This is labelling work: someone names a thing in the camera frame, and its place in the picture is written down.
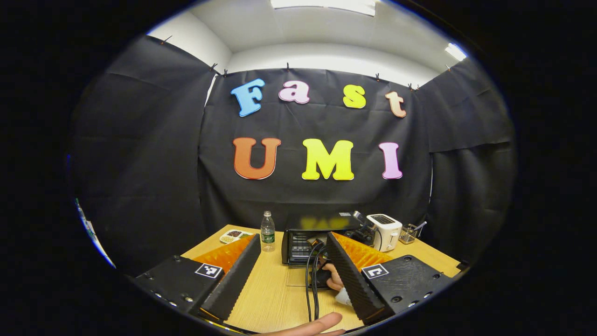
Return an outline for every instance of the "white wall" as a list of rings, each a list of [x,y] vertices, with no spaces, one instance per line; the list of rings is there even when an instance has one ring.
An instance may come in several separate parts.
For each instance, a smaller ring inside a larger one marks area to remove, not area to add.
[[[344,44],[276,44],[245,50],[232,55],[228,72],[252,69],[286,68],[328,69],[353,72],[414,88],[432,80],[439,72],[396,55]]]
[[[206,64],[218,63],[216,70],[220,73],[224,72],[232,56],[226,44],[188,11],[161,23],[147,35],[162,40],[172,35],[168,43],[181,48]]]

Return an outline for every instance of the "water bottle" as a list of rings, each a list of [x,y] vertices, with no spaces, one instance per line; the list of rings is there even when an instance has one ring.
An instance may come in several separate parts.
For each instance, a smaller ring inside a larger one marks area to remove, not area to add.
[[[261,250],[271,252],[275,249],[274,241],[276,228],[273,224],[272,213],[265,211],[261,220]]]

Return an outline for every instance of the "ceiling light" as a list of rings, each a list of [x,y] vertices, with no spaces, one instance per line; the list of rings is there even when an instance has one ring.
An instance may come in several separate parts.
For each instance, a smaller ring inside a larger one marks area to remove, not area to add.
[[[448,43],[448,47],[446,48],[446,51],[459,61],[466,58],[466,55],[462,52],[462,50],[460,48],[456,47],[455,44]]]
[[[270,0],[273,9],[288,7],[327,7],[375,16],[375,0]]]

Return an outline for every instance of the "orange letter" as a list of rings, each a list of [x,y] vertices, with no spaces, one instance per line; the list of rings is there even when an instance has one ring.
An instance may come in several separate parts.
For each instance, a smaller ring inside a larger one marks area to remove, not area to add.
[[[251,167],[251,148],[257,143],[253,138],[236,138],[234,141],[236,151],[234,152],[234,170],[245,179],[261,180],[273,173],[276,168],[276,149],[282,141],[276,138],[265,138],[261,144],[265,147],[265,162],[263,167],[255,169]]]
[[[386,98],[390,100],[390,109],[392,113],[399,118],[404,118],[407,112],[400,107],[400,103],[404,103],[404,99],[399,97],[395,91],[386,93]]]

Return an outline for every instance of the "ceiling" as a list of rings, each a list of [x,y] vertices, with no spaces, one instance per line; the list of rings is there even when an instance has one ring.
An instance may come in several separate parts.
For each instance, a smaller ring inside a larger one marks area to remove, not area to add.
[[[386,1],[375,17],[333,8],[281,8],[269,0],[210,0],[190,9],[232,53],[285,43],[336,43],[401,56],[438,72],[458,61],[428,22]]]

